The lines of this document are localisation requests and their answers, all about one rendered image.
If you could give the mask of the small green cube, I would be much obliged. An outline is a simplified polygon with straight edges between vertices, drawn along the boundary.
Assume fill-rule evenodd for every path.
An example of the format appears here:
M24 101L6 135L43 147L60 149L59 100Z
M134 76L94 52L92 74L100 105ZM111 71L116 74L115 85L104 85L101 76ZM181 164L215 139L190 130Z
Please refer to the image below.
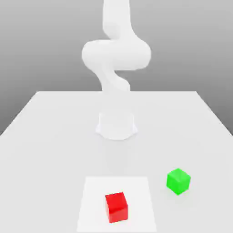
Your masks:
M191 176L177 168L167 174L166 186L179 195L189 189Z

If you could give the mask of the small red cube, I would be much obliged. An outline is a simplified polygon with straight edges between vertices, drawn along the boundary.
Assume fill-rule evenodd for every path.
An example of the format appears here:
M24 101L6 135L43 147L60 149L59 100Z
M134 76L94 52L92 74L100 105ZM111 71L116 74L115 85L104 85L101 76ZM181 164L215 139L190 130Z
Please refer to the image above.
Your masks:
M128 204L123 192L107 194L105 196L105 203L109 223L128 219Z

